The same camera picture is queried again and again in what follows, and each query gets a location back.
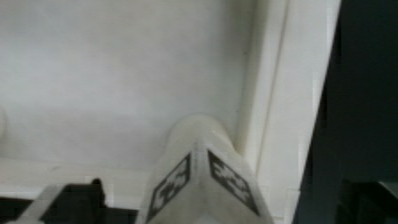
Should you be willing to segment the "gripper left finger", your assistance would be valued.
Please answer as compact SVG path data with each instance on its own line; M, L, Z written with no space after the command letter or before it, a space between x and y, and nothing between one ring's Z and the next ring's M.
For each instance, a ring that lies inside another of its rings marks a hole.
M106 205L101 179L49 185L10 224L134 224L136 211Z

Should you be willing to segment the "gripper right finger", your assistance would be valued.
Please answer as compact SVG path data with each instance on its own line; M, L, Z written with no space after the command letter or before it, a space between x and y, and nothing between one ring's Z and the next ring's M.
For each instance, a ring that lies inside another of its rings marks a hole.
M380 182L342 181L335 224L398 224L398 195Z

